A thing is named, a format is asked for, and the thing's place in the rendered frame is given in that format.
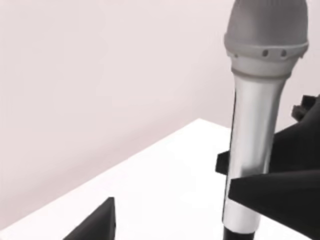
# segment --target plain background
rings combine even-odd
[[[1,0],[0,229],[197,118],[230,127],[234,0]],[[282,94],[320,94],[320,2]]]

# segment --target black pointed object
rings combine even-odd
[[[229,198],[312,240],[320,240],[320,170],[235,178]]]
[[[320,169],[320,95],[304,96],[302,104],[309,108],[302,120],[274,136],[269,173]],[[217,173],[228,174],[229,154],[218,155]]]
[[[114,240],[115,235],[115,199],[109,197],[63,240]]]

